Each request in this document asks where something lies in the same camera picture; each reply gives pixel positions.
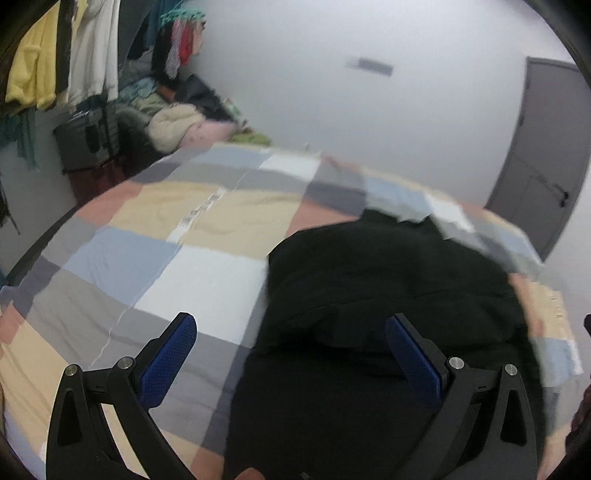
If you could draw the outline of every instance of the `yellow shirt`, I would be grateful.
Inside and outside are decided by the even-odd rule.
[[[78,0],[72,22],[72,41],[86,10],[87,0]],[[56,42],[60,2],[43,15],[22,38],[8,75],[6,102],[23,107],[49,108],[56,99]]]

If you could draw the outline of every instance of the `metal screw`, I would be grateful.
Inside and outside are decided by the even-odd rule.
[[[449,359],[449,366],[455,368],[456,370],[461,370],[462,368],[464,368],[464,365],[464,360],[457,356],[453,356]]]
[[[66,369],[64,370],[64,373],[66,374],[67,377],[71,377],[77,371],[78,371],[78,366],[77,365],[68,365],[66,367]]]
[[[125,370],[125,369],[129,368],[133,364],[134,364],[134,359],[131,358],[130,356],[125,356],[123,358],[120,358],[119,361],[117,362],[117,366],[121,370]]]
[[[517,375],[517,367],[513,364],[506,364],[505,365],[505,372],[507,372],[510,376]]]

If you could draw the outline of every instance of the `pink pillow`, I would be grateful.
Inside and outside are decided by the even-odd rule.
[[[215,142],[223,142],[230,138],[236,131],[233,122],[216,122],[205,120],[204,123],[195,124],[185,133],[179,147],[211,147]]]

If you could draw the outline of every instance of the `hanger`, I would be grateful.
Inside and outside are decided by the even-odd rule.
[[[205,14],[201,10],[179,8],[182,4],[183,0],[177,3],[172,10],[160,15],[160,28],[176,19],[200,21],[205,18]]]

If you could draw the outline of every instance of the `black bag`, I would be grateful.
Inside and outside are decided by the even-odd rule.
[[[224,110],[220,97],[197,75],[191,75],[178,88],[174,95],[175,102],[192,103],[210,120],[233,122],[233,118]]]

